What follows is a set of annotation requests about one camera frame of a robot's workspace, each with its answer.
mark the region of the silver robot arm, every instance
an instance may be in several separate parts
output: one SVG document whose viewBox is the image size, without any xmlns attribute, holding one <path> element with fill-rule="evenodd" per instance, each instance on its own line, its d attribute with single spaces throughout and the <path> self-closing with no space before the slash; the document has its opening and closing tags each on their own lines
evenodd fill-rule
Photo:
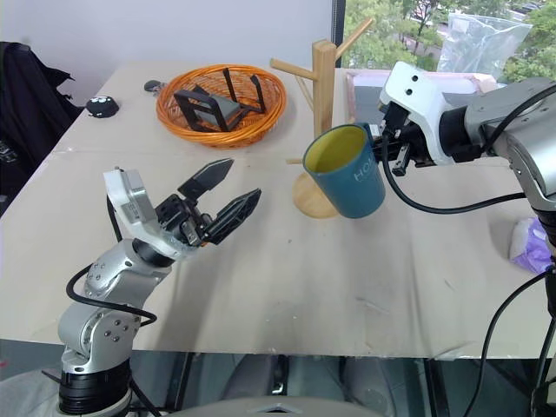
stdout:
<svg viewBox="0 0 556 417">
<path fill-rule="evenodd" d="M 213 220 L 197 209 L 197 199 L 221 182 L 233 160 L 212 162 L 153 208 L 136 171 L 104 175 L 108 197 L 134 239 L 123 239 L 78 273 L 67 292 L 76 300 L 63 314 L 58 334 L 62 356 L 59 401 L 53 415 L 125 415 L 131 398 L 129 357 L 141 325 L 156 316 L 142 310 L 149 295 L 201 245 L 220 243 L 253 212 L 261 191 L 235 198 Z M 73 291 L 86 275 L 83 294 Z"/>
</svg>

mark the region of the mug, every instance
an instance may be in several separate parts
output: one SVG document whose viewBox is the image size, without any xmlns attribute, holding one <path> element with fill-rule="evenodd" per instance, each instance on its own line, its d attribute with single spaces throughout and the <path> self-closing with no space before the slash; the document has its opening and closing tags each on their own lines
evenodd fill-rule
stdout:
<svg viewBox="0 0 556 417">
<path fill-rule="evenodd" d="M 303 168 L 345 217 L 370 215 L 384 200 L 371 141 L 367 124 L 344 124 L 317 137 L 303 156 Z"/>
</svg>

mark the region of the orange basket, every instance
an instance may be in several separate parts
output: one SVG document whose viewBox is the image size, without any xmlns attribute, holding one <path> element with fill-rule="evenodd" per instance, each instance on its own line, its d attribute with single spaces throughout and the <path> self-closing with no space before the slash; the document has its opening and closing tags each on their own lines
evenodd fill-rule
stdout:
<svg viewBox="0 0 556 417">
<path fill-rule="evenodd" d="M 267 111 L 264 114 L 250 111 L 230 132 L 192 130 L 175 101 L 174 93 L 180 89 L 192 90 L 199 85 L 211 94 L 231 98 L 222 73 L 226 68 L 229 69 L 237 101 L 250 106 L 258 106 L 256 87 L 249 79 L 252 75 L 257 76 Z M 170 132 L 190 142 L 218 149 L 242 148 L 260 141 L 272 129 L 285 108 L 286 89 L 280 79 L 249 65 L 222 64 L 195 69 L 174 78 L 162 89 L 156 102 L 158 119 Z"/>
</svg>

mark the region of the green foliage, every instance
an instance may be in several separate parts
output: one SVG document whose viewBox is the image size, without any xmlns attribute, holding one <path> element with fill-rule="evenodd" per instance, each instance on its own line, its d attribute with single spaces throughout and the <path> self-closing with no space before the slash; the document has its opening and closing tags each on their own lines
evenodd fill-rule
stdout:
<svg viewBox="0 0 556 417">
<path fill-rule="evenodd" d="M 556 42 L 556 0 L 549 1 L 540 10 L 529 13 L 527 23 L 533 25 L 523 46 L 542 49 Z"/>
<path fill-rule="evenodd" d="M 438 60 L 434 59 L 433 54 L 417 57 L 417 66 L 423 68 L 425 71 L 436 71 L 437 65 Z"/>
<path fill-rule="evenodd" d="M 437 24 L 446 22 L 449 12 L 461 10 L 468 14 L 508 18 L 506 8 L 512 4 L 505 0 L 347 0 L 346 3 L 346 34 L 350 34 L 365 17 L 372 17 L 374 22 L 371 29 L 344 54 L 342 66 L 389 69 L 397 61 L 405 61 L 425 70 L 435 70 L 436 60 L 430 54 L 415 56 L 417 48 L 415 51 L 407 49 L 407 37 L 423 44 L 427 52 L 428 47 L 442 46 Z M 418 22 L 410 19 L 415 11 Z M 531 12 L 527 22 L 533 28 L 518 54 L 506 64 L 507 81 L 519 81 L 529 76 L 556 79 L 556 0 L 547 0 L 541 10 Z"/>
<path fill-rule="evenodd" d="M 346 4 L 344 33 L 350 34 L 366 17 L 373 18 L 367 30 L 344 54 L 346 68 L 390 69 L 398 61 L 415 63 L 415 56 L 400 42 L 402 9 L 400 3 L 380 0 L 349 0 Z"/>
<path fill-rule="evenodd" d="M 521 81 L 530 76 L 547 76 L 556 80 L 556 46 L 548 46 L 528 58 L 513 57 L 504 68 L 509 82 Z"/>
<path fill-rule="evenodd" d="M 530 76 L 556 79 L 556 0 L 549 0 L 542 9 L 531 12 L 527 22 L 533 28 L 519 53 L 504 68 L 507 81 Z"/>
<path fill-rule="evenodd" d="M 457 5 L 468 15 L 509 18 L 504 0 L 459 0 Z"/>
<path fill-rule="evenodd" d="M 423 43 L 427 48 L 429 46 L 437 46 L 442 48 L 442 37 L 436 31 L 436 27 L 425 26 L 419 35 L 419 23 L 413 20 L 406 20 L 400 26 L 401 33 L 415 39 L 419 43 Z"/>
</svg>

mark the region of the white tabletop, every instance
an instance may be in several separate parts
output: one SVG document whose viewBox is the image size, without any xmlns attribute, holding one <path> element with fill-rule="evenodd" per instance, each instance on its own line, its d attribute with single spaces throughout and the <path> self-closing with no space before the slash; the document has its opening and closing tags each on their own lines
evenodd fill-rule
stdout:
<svg viewBox="0 0 556 417">
<path fill-rule="evenodd" d="M 478 356 L 502 301 L 533 276 L 507 259 L 516 221 L 533 215 L 526 201 L 464 215 L 429 215 L 387 187 L 367 218 L 314 220 L 292 203 L 299 157 L 312 136 L 308 106 L 292 76 L 276 73 L 288 107 L 267 137 L 220 151 L 171 135 L 158 122 L 145 81 L 168 81 L 186 63 L 133 63 L 101 89 L 120 104 L 110 119 L 81 115 L 0 219 L 0 337 L 58 343 L 70 304 L 68 279 L 115 239 L 102 172 L 139 169 L 157 204 L 205 163 L 232 156 L 226 180 L 203 196 L 215 214 L 229 200 L 262 189 L 255 212 L 218 247 L 177 263 L 145 308 L 159 321 L 135 348 L 196 352 Z M 336 75 L 334 124 L 346 119 L 343 73 Z M 515 192 L 500 159 L 410 169 L 400 185 L 419 202 L 441 207 Z M 538 356 L 549 322 L 542 284 L 502 315 L 492 357 Z"/>
</svg>

